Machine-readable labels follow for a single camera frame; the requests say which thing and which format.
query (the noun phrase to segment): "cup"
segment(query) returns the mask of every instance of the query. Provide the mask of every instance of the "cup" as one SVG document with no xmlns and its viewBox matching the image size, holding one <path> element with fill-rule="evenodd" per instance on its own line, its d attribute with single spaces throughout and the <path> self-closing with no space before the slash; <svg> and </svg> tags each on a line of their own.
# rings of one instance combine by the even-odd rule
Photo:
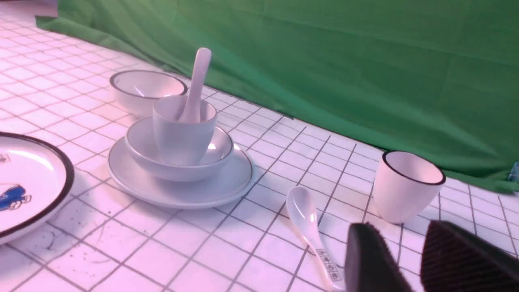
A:
<svg viewBox="0 0 519 292">
<path fill-rule="evenodd" d="M 173 165 L 198 165 L 207 151 L 216 126 L 216 109 L 200 103 L 200 123 L 182 123 L 187 96 L 164 97 L 153 106 L 153 132 L 160 157 Z"/>
<path fill-rule="evenodd" d="M 432 162 L 412 153 L 388 151 L 378 164 L 373 200 L 384 220 L 399 224 L 418 215 L 444 183 L 445 175 Z"/>
</svg>

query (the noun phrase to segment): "ceramic spoon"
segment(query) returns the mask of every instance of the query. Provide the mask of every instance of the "ceramic spoon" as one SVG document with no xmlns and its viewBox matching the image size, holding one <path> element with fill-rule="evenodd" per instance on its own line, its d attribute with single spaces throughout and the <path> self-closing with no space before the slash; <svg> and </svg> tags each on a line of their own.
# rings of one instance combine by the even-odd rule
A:
<svg viewBox="0 0 519 292">
<path fill-rule="evenodd" d="M 286 197 L 286 210 L 289 213 L 290 220 L 317 255 L 321 270 L 332 291 L 346 290 L 346 282 L 343 276 L 324 248 L 321 237 L 319 237 L 316 207 L 308 190 L 303 187 L 292 188 Z"/>
<path fill-rule="evenodd" d="M 198 49 L 195 65 L 193 66 L 193 76 L 191 77 L 191 89 L 189 90 L 184 110 L 180 115 L 180 122 L 200 123 L 200 98 L 210 62 L 211 50 L 207 48 Z"/>
</svg>

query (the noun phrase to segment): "bowl rim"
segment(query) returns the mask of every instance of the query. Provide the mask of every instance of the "bowl rim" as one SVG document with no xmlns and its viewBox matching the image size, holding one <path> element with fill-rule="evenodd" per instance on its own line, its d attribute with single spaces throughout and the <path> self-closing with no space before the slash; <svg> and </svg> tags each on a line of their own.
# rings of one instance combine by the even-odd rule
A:
<svg viewBox="0 0 519 292">
<path fill-rule="evenodd" d="M 110 77 L 110 85 L 111 85 L 111 87 L 114 88 L 117 91 L 120 91 L 120 92 L 124 93 L 124 94 L 128 94 L 128 95 L 139 97 L 139 98 L 145 98 L 145 99 L 160 99 L 160 98 L 163 98 L 163 97 L 153 97 L 153 96 L 140 96 L 140 95 L 136 95 L 136 94 L 132 94 L 132 93 L 126 92 L 126 91 L 122 90 L 121 88 L 117 87 L 117 85 L 115 85 L 115 81 L 114 81 L 115 78 L 117 78 L 119 75 L 122 75 L 124 73 L 130 73 L 130 72 L 154 73 L 154 74 L 160 74 L 160 75 L 165 75 L 167 77 L 171 77 L 171 78 L 177 80 L 178 82 L 180 82 L 180 84 L 182 84 L 182 86 L 184 86 L 184 90 L 182 91 L 181 94 L 178 94 L 178 95 L 184 95 L 187 92 L 187 85 L 182 80 L 180 80 L 179 78 L 177 78 L 177 77 L 175 77 L 175 76 L 173 76 L 171 74 L 167 74 L 165 72 L 152 71 L 152 70 L 138 70 L 138 69 L 135 69 L 135 70 L 125 70 L 125 71 L 121 71 L 121 72 L 115 73 L 114 75 L 112 75 L 112 77 Z"/>
<path fill-rule="evenodd" d="M 128 146 L 128 149 L 130 150 L 130 152 L 134 153 L 135 155 L 137 155 L 138 157 L 148 161 L 148 162 L 151 162 L 153 164 L 158 164 L 160 166 L 165 166 L 165 167 L 174 167 L 174 168 L 177 168 L 177 169 L 201 169 L 201 168 L 206 168 L 208 166 L 211 166 L 211 165 L 215 165 L 215 164 L 218 164 L 218 163 L 222 163 L 222 161 L 225 161 L 227 160 L 231 155 L 231 153 L 233 152 L 234 150 L 234 141 L 233 141 L 233 138 L 229 135 L 229 133 L 227 133 L 224 129 L 218 127 L 218 126 L 215 126 L 214 128 L 215 129 L 219 129 L 220 131 L 222 131 L 223 133 L 225 133 L 225 135 L 227 136 L 227 138 L 229 139 L 230 141 L 230 144 L 231 144 L 231 147 L 230 147 L 230 150 L 229 152 L 227 152 L 227 154 L 225 154 L 224 157 L 222 157 L 222 159 L 220 160 L 217 160 L 215 162 L 211 162 L 209 164 L 203 164 L 203 165 L 192 165 L 192 166 L 186 166 L 186 165 L 176 165 L 176 164 L 169 164 L 169 163 L 165 163 L 165 162 L 160 162 L 160 161 L 157 161 L 155 159 L 151 159 L 145 155 L 143 155 L 142 153 L 140 153 L 139 151 L 137 151 L 131 144 L 130 142 L 130 139 L 129 139 L 129 134 L 130 134 L 130 130 L 131 128 L 138 124 L 139 122 L 143 123 L 144 120 L 146 119 L 152 119 L 151 117 L 145 117 L 145 118 L 142 118 L 140 120 L 138 120 L 137 122 L 133 123 L 133 125 L 131 125 L 129 128 L 128 128 L 128 131 L 126 131 L 126 134 L 125 134 L 125 143 L 126 145 Z"/>
<path fill-rule="evenodd" d="M 421 181 L 421 180 L 417 180 L 417 179 L 414 179 L 410 176 L 407 176 L 403 173 L 401 173 L 400 171 L 396 170 L 396 168 L 394 168 L 388 161 L 387 161 L 387 158 L 386 156 L 391 154 L 391 153 L 407 153 L 407 154 L 411 154 L 411 155 L 414 155 L 416 157 L 418 157 L 419 159 L 422 159 L 428 163 L 430 163 L 434 168 L 436 168 L 440 174 L 442 175 L 442 179 L 440 179 L 439 182 L 425 182 L 425 181 Z M 426 158 L 423 158 L 422 156 L 420 155 L 417 155 L 417 154 L 414 154 L 414 153 L 411 153 L 411 152 L 407 152 L 407 151 L 400 151 L 400 150 L 391 150 L 391 151 L 386 151 L 384 152 L 384 154 L 382 154 L 382 161 L 385 165 L 387 165 L 391 170 L 393 170 L 394 172 L 396 172 L 397 174 L 399 174 L 400 176 L 406 178 L 406 179 L 410 179 L 412 181 L 415 181 L 415 182 L 418 182 L 418 183 L 421 183 L 421 184 L 426 184 L 426 185 L 443 185 L 445 183 L 445 181 L 447 180 L 447 177 L 445 176 L 445 173 L 443 172 L 443 170 L 441 168 L 438 167 L 438 165 L 432 163 L 430 160 L 426 159 Z"/>
</svg>

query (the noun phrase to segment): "green backdrop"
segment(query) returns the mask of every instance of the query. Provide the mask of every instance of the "green backdrop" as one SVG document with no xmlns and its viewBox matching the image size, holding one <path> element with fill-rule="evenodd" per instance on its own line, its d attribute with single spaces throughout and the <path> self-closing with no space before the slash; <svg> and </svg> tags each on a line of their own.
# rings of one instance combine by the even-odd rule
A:
<svg viewBox="0 0 519 292">
<path fill-rule="evenodd" d="M 518 0 L 62 0 L 43 29 L 129 52 L 510 193 L 519 160 Z"/>
</svg>

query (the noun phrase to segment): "blue cartoon figure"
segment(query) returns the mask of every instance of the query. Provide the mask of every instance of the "blue cartoon figure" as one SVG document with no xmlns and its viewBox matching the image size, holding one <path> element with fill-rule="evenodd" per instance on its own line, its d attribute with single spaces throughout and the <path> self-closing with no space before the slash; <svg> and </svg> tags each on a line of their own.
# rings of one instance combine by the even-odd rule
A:
<svg viewBox="0 0 519 292">
<path fill-rule="evenodd" d="M 31 196 L 25 194 L 21 185 L 0 183 L 0 211 L 16 210 L 30 201 Z"/>
</svg>

